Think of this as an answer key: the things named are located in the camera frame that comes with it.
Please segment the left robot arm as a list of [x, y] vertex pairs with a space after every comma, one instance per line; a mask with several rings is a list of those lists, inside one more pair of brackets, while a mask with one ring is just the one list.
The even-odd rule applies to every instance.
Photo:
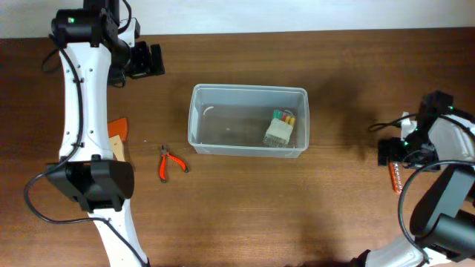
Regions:
[[65, 78], [65, 126], [59, 162], [48, 181], [87, 212], [111, 266], [149, 266], [131, 216], [134, 169], [114, 157], [109, 140], [107, 89], [165, 73], [158, 44], [141, 42], [133, 16], [120, 18], [119, 0], [84, 1], [51, 22]]

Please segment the orange bit holder strip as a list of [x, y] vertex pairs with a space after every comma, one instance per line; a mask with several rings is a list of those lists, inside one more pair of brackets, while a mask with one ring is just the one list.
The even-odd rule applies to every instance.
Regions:
[[396, 194], [400, 194], [402, 192], [403, 186], [400, 177], [399, 164], [397, 162], [389, 162], [388, 169], [393, 186], [393, 191]]

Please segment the pack of coloured markers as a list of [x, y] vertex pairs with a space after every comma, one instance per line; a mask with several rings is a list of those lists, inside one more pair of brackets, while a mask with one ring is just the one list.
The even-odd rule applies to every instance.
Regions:
[[285, 148], [290, 141], [296, 117], [290, 110], [274, 110], [263, 143], [272, 148]]

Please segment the clear plastic container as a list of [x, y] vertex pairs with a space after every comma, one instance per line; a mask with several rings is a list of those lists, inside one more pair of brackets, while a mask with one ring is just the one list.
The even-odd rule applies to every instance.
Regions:
[[[295, 124], [282, 148], [263, 142], [275, 111]], [[188, 141], [199, 154], [297, 158], [309, 147], [309, 100], [303, 88], [198, 84], [189, 108]]]

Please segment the red handled cutting pliers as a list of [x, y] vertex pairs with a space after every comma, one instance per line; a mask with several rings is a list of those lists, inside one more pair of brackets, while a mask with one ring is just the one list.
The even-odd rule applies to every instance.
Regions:
[[161, 161], [160, 161], [160, 166], [159, 166], [159, 176], [162, 183], [167, 183], [168, 181], [168, 178], [166, 176], [166, 167], [167, 167], [167, 161], [169, 159], [176, 162], [182, 168], [184, 173], [189, 172], [189, 167], [187, 166], [187, 164], [183, 160], [181, 160], [179, 157], [174, 156], [166, 145], [161, 145], [160, 150], [161, 150]]

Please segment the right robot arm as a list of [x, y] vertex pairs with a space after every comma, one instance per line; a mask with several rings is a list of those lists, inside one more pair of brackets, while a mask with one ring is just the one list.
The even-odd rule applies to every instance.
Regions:
[[[474, 116], [454, 107], [453, 96], [435, 91], [423, 97], [416, 113], [404, 112], [370, 132], [397, 127], [400, 137], [381, 139], [378, 164], [389, 169], [399, 194], [397, 219], [402, 235], [377, 250], [366, 250], [350, 266], [436, 266], [474, 258]], [[441, 174], [404, 222], [409, 187], [423, 172]]]

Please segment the orange scraper wooden handle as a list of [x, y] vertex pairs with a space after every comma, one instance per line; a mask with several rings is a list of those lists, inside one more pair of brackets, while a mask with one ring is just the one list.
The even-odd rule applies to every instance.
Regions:
[[108, 123], [108, 135], [116, 160], [125, 161], [124, 142], [128, 135], [128, 122], [125, 117]]

